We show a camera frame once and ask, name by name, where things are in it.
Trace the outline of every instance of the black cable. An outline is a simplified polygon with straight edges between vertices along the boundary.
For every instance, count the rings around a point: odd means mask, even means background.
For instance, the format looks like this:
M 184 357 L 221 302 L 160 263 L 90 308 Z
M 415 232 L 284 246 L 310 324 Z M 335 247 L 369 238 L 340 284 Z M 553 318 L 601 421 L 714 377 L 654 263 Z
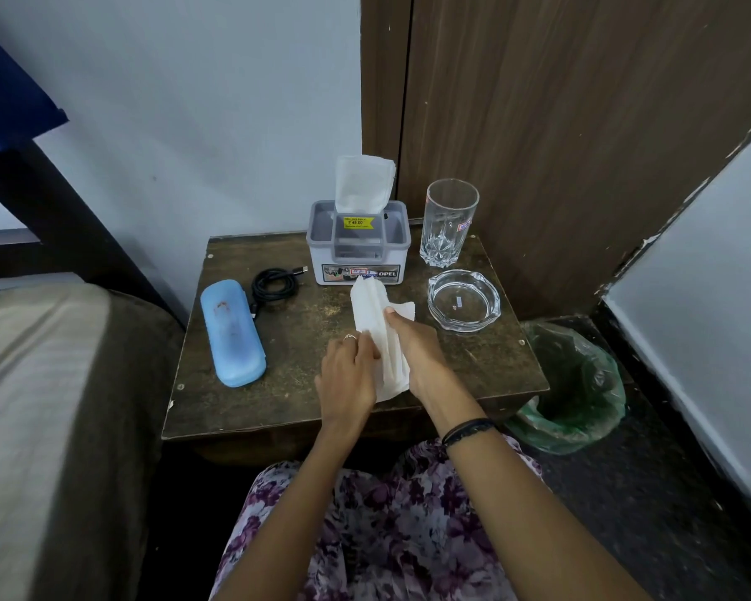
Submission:
M 295 277 L 303 272 L 308 272 L 309 267 L 294 268 L 291 272 L 283 268 L 268 268 L 259 272 L 250 284 L 250 294 L 253 302 L 250 305 L 250 314 L 256 317 L 263 303 L 269 301 L 285 300 L 298 292 L 298 281 Z M 268 291 L 267 285 L 276 281 L 283 282 L 283 287 L 275 291 Z

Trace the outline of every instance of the hand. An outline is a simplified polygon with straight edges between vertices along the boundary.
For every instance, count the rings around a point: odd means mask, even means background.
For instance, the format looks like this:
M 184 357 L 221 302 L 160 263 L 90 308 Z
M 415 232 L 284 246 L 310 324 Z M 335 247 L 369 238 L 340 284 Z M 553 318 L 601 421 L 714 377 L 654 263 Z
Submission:
M 427 324 L 403 318 L 394 308 L 385 308 L 383 317 L 387 324 L 398 333 L 401 350 L 409 363 L 409 389 L 412 394 L 428 407 L 428 396 L 432 385 L 440 377 L 448 375 L 456 379 L 448 363 L 445 362 L 436 329 Z
M 320 434 L 345 444 L 347 450 L 353 448 L 376 403 L 373 370 L 381 358 L 370 333 L 349 335 L 356 339 L 328 343 L 320 374 L 315 377 L 323 419 Z

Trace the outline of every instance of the wooden table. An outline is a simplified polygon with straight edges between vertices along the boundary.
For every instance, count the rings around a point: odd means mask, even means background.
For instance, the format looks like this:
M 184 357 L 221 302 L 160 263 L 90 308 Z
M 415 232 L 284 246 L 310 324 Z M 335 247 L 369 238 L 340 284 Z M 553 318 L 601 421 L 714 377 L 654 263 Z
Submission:
M 390 301 L 414 301 L 416 319 L 436 325 L 426 304 L 428 279 L 441 270 L 420 257 L 420 227 L 411 230 L 403 282 L 388 285 Z M 314 275 L 299 276 L 297 295 L 262 307 L 256 327 L 267 354 L 267 371 L 256 382 L 228 388 L 214 374 L 199 297 L 211 283 L 238 280 L 249 291 L 264 268 L 310 265 L 306 235 L 300 233 L 212 238 L 186 329 L 181 361 L 161 437 L 189 440 L 218 462 L 267 465 L 299 456 L 320 428 L 315 374 L 326 344 L 353 328 L 350 286 L 321 286 Z M 478 333 L 440 332 L 448 362 L 493 418 L 513 414 L 548 382 L 512 312 L 481 241 L 464 242 L 458 268 L 478 271 L 501 293 L 501 317 Z M 412 442 L 434 436 L 421 404 L 404 393 L 376 405 L 363 437 Z

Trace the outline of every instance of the green plastic bag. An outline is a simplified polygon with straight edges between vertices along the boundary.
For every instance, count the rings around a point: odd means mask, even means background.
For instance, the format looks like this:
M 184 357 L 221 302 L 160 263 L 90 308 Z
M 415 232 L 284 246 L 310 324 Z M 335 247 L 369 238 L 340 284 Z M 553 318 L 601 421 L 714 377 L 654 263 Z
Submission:
M 600 440 L 625 415 L 625 391 L 617 363 L 571 329 L 545 322 L 522 323 L 551 384 L 506 426 L 521 441 L 549 454 L 571 454 Z

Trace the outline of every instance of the dark wooden bed frame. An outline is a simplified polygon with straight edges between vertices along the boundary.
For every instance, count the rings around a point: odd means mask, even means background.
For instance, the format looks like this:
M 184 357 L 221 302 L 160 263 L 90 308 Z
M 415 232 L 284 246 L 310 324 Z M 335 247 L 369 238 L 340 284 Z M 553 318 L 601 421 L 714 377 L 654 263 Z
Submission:
M 0 152 L 0 204 L 29 230 L 0 231 L 0 278 L 74 272 L 173 314 L 36 143 Z

